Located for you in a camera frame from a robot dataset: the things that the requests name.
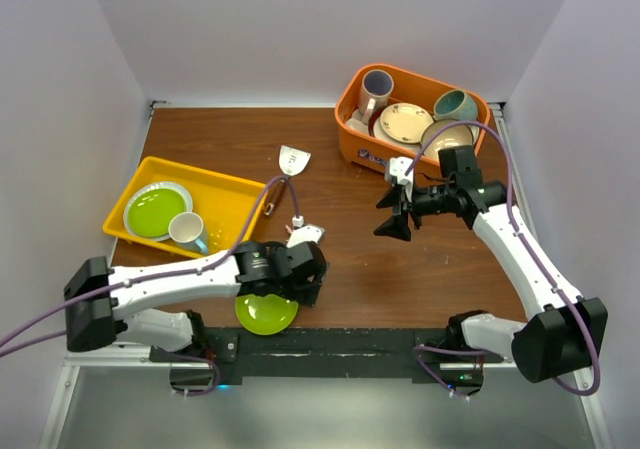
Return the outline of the green plate with grey rim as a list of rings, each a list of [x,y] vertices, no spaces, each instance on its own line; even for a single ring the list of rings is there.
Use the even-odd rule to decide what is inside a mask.
[[[159,181],[138,190],[126,203],[123,222],[126,231],[154,242],[169,238],[169,223],[178,214],[191,211],[191,193],[181,184]]]

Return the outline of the orange plastic bin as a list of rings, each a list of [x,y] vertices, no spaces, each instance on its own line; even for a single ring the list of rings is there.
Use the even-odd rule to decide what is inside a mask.
[[[405,149],[398,142],[386,142],[375,138],[366,129],[353,129],[347,125],[359,102],[359,93],[364,76],[371,70],[383,70],[394,80],[390,95],[392,103],[412,103],[431,111],[436,100],[456,87],[427,76],[388,64],[370,64],[361,67],[347,84],[338,100],[334,117],[338,124],[339,149],[348,162],[383,173],[392,157],[413,158],[415,152]]]

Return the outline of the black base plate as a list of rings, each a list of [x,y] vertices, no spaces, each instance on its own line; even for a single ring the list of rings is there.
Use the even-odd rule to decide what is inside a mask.
[[[450,388],[478,392],[484,369],[500,363],[495,354],[454,356],[416,351],[419,345],[443,349],[442,329],[287,329],[259,336],[240,328],[207,330],[219,386],[240,385],[252,377],[395,378],[428,384],[425,363]]]

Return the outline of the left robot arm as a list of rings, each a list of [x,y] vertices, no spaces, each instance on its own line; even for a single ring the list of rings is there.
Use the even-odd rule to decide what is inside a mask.
[[[64,289],[66,346],[80,353],[136,342],[200,359],[207,337],[198,318],[165,305],[201,298],[275,295],[315,305],[328,270],[319,245],[243,242],[214,255],[148,267],[109,267],[87,259]]]

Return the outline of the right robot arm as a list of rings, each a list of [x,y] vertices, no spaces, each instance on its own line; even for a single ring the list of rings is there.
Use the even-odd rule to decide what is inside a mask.
[[[443,181],[428,187],[415,183],[411,159],[389,160],[385,179],[391,187],[377,205],[392,215],[375,235],[408,241],[424,216],[461,218],[494,255],[527,317],[519,323],[484,310],[453,316],[442,353],[459,362],[479,352],[501,355],[532,383],[584,368],[598,376],[608,319],[603,302],[585,298],[560,274],[526,227],[507,187],[484,181],[470,146],[444,149],[439,160]]]

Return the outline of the cream bowl with dark rim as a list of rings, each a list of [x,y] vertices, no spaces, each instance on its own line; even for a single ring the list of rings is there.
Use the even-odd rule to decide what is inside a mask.
[[[442,127],[452,123],[454,123],[453,119],[443,119],[433,122],[423,133],[421,144],[428,142]],[[463,124],[455,125],[437,136],[432,143],[426,147],[423,156],[438,162],[438,152],[441,149],[460,145],[473,146],[476,141],[476,136],[477,131],[473,127]]]

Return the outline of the aluminium frame rail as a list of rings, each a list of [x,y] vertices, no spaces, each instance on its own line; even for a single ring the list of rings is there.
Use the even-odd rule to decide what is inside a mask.
[[[276,142],[309,149],[301,204],[328,231],[329,286],[321,307],[302,316],[307,335],[351,336],[366,322],[400,335],[472,307],[517,313],[507,278],[465,227],[430,219],[412,243],[376,238],[382,185],[339,154],[329,108],[159,109],[144,153],[229,168],[234,130],[267,167]],[[372,378],[346,372],[348,356],[327,360],[332,374],[308,378],[313,356],[276,356],[293,375],[254,371],[240,385],[203,397],[170,393],[167,364],[123,345],[69,355],[52,410],[46,448],[608,448],[597,397],[573,396],[552,382],[532,384],[509,363],[489,364],[470,401],[454,399],[416,362],[400,375],[388,356],[369,356]]]

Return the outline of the small lime green plate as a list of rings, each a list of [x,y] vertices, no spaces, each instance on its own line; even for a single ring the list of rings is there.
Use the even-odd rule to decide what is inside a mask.
[[[240,325],[255,335],[271,336],[284,331],[294,321],[299,304],[279,296],[245,295],[235,299]]]

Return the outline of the white divided plate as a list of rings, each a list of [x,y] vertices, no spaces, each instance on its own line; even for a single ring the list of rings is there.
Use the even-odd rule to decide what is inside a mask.
[[[356,109],[351,114],[351,117],[346,121],[346,126],[354,131],[373,137],[374,133],[370,128],[371,116],[371,112],[362,113],[360,110]]]

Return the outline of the yellow plastic tray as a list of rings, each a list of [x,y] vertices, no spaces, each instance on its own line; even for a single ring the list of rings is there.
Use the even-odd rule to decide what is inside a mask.
[[[103,231],[130,243],[188,258],[200,257],[197,252],[181,248],[170,236],[167,240],[154,242],[126,231],[123,222],[126,203],[142,187],[159,181],[179,183],[191,193],[193,209],[187,212],[194,212],[203,219],[210,254],[231,247],[244,225],[248,226],[246,234],[252,233],[258,217],[249,213],[264,188],[262,183],[152,156],[139,165],[103,223]]]

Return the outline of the cream plate with maroon rim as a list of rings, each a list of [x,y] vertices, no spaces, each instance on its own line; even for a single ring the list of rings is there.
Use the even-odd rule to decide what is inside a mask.
[[[373,126],[374,136],[398,147],[416,151],[428,124],[416,118],[378,118]]]

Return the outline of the lavender mug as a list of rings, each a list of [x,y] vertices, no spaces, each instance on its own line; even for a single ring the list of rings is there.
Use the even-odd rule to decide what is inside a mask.
[[[394,89],[394,79],[381,69],[368,71],[361,82],[358,99],[360,121],[368,124],[374,112],[387,105]]]

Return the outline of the green ceramic mug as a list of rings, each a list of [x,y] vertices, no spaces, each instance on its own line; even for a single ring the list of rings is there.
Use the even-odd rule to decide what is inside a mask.
[[[478,107],[472,96],[463,90],[450,90],[441,95],[433,106],[433,118],[439,120],[475,121]]]

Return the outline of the small cream floral plate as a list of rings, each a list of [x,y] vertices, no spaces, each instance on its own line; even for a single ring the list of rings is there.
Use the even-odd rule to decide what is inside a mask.
[[[379,116],[386,136],[403,144],[417,144],[425,131],[434,123],[424,108],[410,103],[395,103],[386,107]]]

